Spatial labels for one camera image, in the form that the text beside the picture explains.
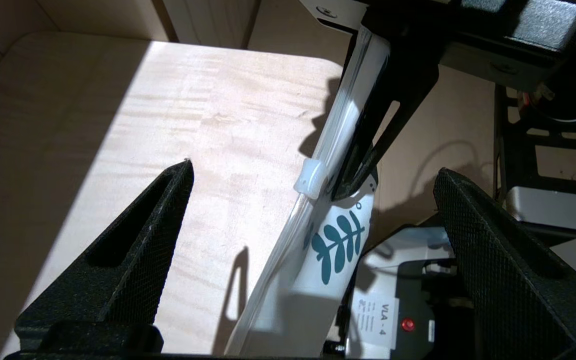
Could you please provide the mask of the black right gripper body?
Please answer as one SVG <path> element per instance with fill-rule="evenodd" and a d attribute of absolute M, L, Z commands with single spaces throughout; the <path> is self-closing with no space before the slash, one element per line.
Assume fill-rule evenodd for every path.
<path fill-rule="evenodd" d="M 576 92 L 576 0 L 320 0 L 318 22 L 517 90 Z"/>

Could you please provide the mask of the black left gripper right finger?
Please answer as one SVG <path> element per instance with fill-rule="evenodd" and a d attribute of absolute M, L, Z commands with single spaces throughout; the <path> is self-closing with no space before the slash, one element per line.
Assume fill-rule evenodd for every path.
<path fill-rule="evenodd" d="M 576 360 L 576 271 L 466 176 L 433 195 L 489 360 Z"/>

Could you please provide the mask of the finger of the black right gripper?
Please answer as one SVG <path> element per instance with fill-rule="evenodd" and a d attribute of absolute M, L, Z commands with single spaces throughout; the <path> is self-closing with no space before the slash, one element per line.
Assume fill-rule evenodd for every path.
<path fill-rule="evenodd" d="M 391 52 L 377 63 L 375 76 L 358 76 L 368 91 L 356 103 L 358 121 L 332 187 L 333 201 L 359 191 L 439 77 L 437 64 L 413 55 Z"/>

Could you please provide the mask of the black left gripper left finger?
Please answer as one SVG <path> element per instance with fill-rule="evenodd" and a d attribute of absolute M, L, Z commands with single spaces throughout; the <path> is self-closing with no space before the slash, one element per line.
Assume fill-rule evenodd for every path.
<path fill-rule="evenodd" d="M 23 352 L 159 352 L 154 325 L 194 186 L 167 167 L 16 319 Z"/>

